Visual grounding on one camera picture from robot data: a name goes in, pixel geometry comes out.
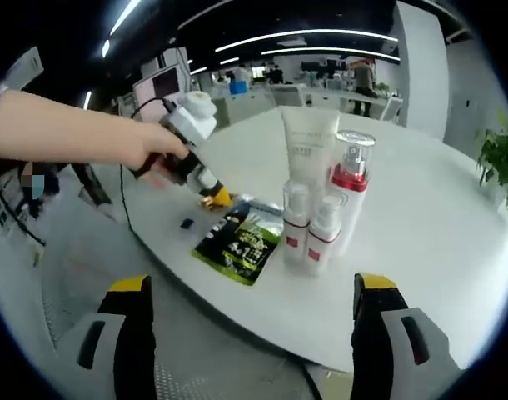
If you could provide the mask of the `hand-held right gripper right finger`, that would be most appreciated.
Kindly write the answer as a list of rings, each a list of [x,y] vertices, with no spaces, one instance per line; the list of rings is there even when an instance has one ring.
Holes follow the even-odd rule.
[[[437,399],[461,375],[447,335],[383,275],[354,276],[352,399]]]

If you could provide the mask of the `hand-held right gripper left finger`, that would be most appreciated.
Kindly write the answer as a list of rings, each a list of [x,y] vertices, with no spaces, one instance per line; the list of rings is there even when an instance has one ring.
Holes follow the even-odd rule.
[[[155,399],[152,279],[116,281],[57,341],[67,399]]]

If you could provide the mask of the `person's left hand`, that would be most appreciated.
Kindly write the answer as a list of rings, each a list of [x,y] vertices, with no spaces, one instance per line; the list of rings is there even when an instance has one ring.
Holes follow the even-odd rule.
[[[159,157],[152,164],[150,170],[175,181],[174,174],[165,165],[165,158],[173,155],[183,159],[188,155],[189,149],[176,135],[157,124],[138,123],[138,129],[132,135],[122,164],[136,171],[155,153]]]

